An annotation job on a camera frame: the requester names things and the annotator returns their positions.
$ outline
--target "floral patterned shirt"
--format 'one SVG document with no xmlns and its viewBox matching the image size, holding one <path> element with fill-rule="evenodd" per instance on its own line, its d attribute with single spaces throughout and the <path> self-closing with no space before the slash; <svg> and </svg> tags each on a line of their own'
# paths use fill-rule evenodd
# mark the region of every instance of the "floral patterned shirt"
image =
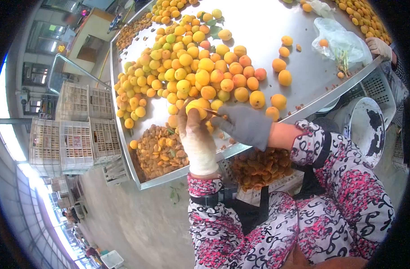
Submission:
<svg viewBox="0 0 410 269">
<path fill-rule="evenodd" d="M 296 126 L 304 133 L 295 138 L 291 159 L 314 165 L 322 155 L 324 165 L 315 175 L 326 193 L 295 201 L 287 193 L 271 192 L 268 220 L 246 236 L 233 209 L 223 203 L 205 208 L 190 200 L 195 268 L 280 268 L 296 244 L 313 264 L 336 256 L 369 260 L 383 242 L 393 207 L 358 147 L 308 121 Z M 191 176 L 188 183 L 193 197 L 213 194 L 222 186 L 220 179 Z"/>
</svg>

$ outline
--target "hand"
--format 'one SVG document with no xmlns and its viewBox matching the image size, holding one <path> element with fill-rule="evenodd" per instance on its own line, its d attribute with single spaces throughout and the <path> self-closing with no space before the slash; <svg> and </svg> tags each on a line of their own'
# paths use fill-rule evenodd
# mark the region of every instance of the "hand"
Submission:
<svg viewBox="0 0 410 269">
<path fill-rule="evenodd" d="M 178 112 L 178 131 L 190 161 L 190 172 L 194 177 L 206 178 L 218 169 L 215 159 L 216 146 L 205 125 L 207 119 L 201 121 L 199 111 L 195 108 L 189 110 L 188 115 L 186 114 L 186 106 L 191 100 L 193 99 L 188 99 Z"/>
<path fill-rule="evenodd" d="M 242 144 L 256 147 L 265 151 L 271 130 L 272 119 L 262 112 L 245 106 L 221 106 L 218 109 L 221 115 L 227 115 L 227 121 L 222 117 L 211 118 L 212 125 L 220 127 L 234 140 Z"/>
<path fill-rule="evenodd" d="M 390 61 L 392 60 L 392 49 L 383 40 L 377 37 L 368 37 L 365 39 L 365 42 L 371 53 L 381 55 Z"/>
</svg>

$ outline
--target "stainless steel table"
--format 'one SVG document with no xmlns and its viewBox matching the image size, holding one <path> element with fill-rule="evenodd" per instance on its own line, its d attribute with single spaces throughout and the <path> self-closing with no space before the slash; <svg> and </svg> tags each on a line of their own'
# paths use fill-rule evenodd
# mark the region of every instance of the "stainless steel table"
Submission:
<svg viewBox="0 0 410 269">
<path fill-rule="evenodd" d="M 324 2 L 328 3 L 332 8 L 336 7 L 336 4 L 332 1 Z M 149 12 L 154 3 L 155 1 L 142 8 L 130 21 Z M 263 112 L 270 105 L 270 97 L 276 93 L 281 93 L 287 97 L 287 108 L 280 111 L 280 116 L 283 117 L 282 121 L 286 123 L 294 123 L 296 120 L 303 119 L 317 112 L 347 92 L 381 63 L 381 58 L 375 59 L 366 67 L 363 67 L 361 63 L 357 63 L 350 69 L 354 75 L 348 80 L 340 80 L 336 76 L 338 72 L 336 63 L 325 59 L 321 54 L 312 50 L 311 43 L 318 36 L 313 22 L 318 16 L 314 12 L 304 12 L 296 1 L 293 1 L 292 4 L 285 4 L 282 1 L 273 0 L 245 1 L 245 3 L 244 1 L 236 0 L 203 0 L 199 3 L 197 7 L 188 5 L 181 11 L 181 15 L 196 15 L 198 11 L 202 10 L 211 13 L 213 9 L 217 8 L 223 12 L 225 22 L 222 27 L 232 32 L 233 39 L 222 41 L 212 40 L 210 37 L 208 40 L 211 42 L 211 45 L 225 43 L 231 49 L 237 45 L 243 45 L 247 48 L 247 54 L 252 60 L 252 66 L 255 69 L 262 67 L 267 71 L 267 79 L 260 83 L 260 90 L 264 92 L 267 100 L 267 104 L 262 109 Z M 335 18 L 347 30 L 364 38 L 360 28 L 351 22 L 347 13 L 336 8 Z M 139 40 L 133 41 L 132 45 L 123 52 L 117 50 L 115 46 L 117 36 L 115 36 L 110 46 L 112 85 L 117 82 L 118 74 L 124 72 L 123 65 L 125 62 L 136 61 L 146 47 L 151 48 L 153 46 L 156 33 L 151 32 L 151 29 L 158 29 L 160 27 L 165 28 L 166 26 L 153 23 L 150 28 L 140 31 Z M 291 72 L 293 77 L 293 82 L 289 87 L 281 86 L 278 83 L 278 74 L 272 70 L 272 60 L 279 57 L 278 49 L 282 44 L 281 37 L 284 35 L 289 35 L 294 40 L 292 48 L 289 49 L 291 54 L 288 59 L 285 59 L 287 62 L 286 69 Z M 301 45 L 302 52 L 296 51 L 296 44 Z M 117 109 L 115 91 L 112 91 L 112 97 L 115 109 Z M 167 112 L 169 103 L 165 98 L 148 98 L 147 102 L 147 115 L 141 118 L 140 121 L 137 121 L 132 130 L 127 130 L 122 124 L 123 120 L 116 118 L 127 161 L 127 169 L 136 181 L 139 189 L 149 188 L 174 180 L 185 176 L 189 171 L 188 167 L 184 167 L 159 178 L 141 183 L 133 167 L 128 144 L 131 140 L 141 137 L 151 124 L 164 126 L 169 116 Z M 300 106 L 301 104 L 304 104 L 304 106 L 300 110 L 296 110 L 295 106 Z M 236 105 L 250 106 L 248 102 L 246 104 L 237 103 Z M 217 138 L 218 132 L 215 133 L 218 148 L 222 145 L 229 145 L 228 139 L 221 140 Z M 238 143 L 219 151 L 217 158 L 218 160 L 229 158 L 248 148 L 250 147 Z"/>
</svg>

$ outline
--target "white plastic bag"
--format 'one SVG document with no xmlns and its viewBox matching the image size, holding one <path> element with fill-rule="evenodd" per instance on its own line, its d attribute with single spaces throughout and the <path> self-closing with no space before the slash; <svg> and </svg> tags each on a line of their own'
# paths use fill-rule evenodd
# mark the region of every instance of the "white plastic bag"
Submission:
<svg viewBox="0 0 410 269">
<path fill-rule="evenodd" d="M 323 18 L 335 19 L 334 12 L 336 8 L 331 8 L 328 4 L 320 2 L 319 0 L 307 1 L 307 3 L 311 5 L 317 15 Z"/>
<path fill-rule="evenodd" d="M 316 18 L 314 25 L 319 30 L 319 36 L 311 44 L 313 50 L 331 60 L 335 60 L 335 53 L 341 55 L 346 52 L 349 63 L 363 62 L 366 66 L 372 62 L 372 55 L 366 43 L 336 20 Z M 326 39 L 329 47 L 320 46 L 321 39 Z"/>
</svg>

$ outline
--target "worker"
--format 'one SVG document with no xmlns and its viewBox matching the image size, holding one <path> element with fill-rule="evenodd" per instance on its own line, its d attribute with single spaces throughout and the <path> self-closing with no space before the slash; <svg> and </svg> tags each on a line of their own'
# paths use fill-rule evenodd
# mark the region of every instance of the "worker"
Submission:
<svg viewBox="0 0 410 269">
<path fill-rule="evenodd" d="M 78 215 L 76 214 L 76 211 L 75 211 L 74 208 L 71 208 L 70 210 L 67 210 L 67 212 L 63 211 L 62 216 L 66 217 L 68 222 L 70 222 L 70 223 L 75 223 L 75 224 L 81 223 L 81 221 L 79 220 Z"/>
<path fill-rule="evenodd" d="M 391 227 L 394 211 L 383 185 L 350 139 L 306 120 L 272 122 L 244 106 L 218 109 L 218 126 L 237 142 L 264 151 L 291 152 L 312 165 L 326 193 L 294 200 L 269 193 L 267 219 L 243 234 L 237 213 L 226 206 L 215 143 L 197 109 L 179 111 L 178 130 L 190 161 L 189 220 L 195 268 L 362 268 Z"/>
<path fill-rule="evenodd" d="M 383 40 L 377 37 L 368 37 L 367 39 L 365 39 L 365 42 L 367 43 L 369 50 L 373 55 L 380 55 L 383 57 L 383 62 L 380 64 L 380 68 L 383 70 L 383 73 L 386 76 L 387 82 L 389 83 L 393 98 L 396 103 L 396 113 L 392 119 L 392 122 L 398 126 L 398 132 L 400 132 L 400 129 L 404 126 L 404 107 L 406 105 L 409 92 L 406 87 L 406 73 L 400 59 L 398 58 L 395 43 L 392 43 L 389 46 Z M 404 130 L 403 135 L 398 136 L 397 139 L 402 140 L 405 133 L 409 133 L 409 130 Z M 407 153 L 408 143 L 403 143 L 402 141 L 401 143 L 405 146 L 404 153 Z M 408 155 L 406 155 L 404 163 L 407 164 L 408 162 Z"/>
</svg>

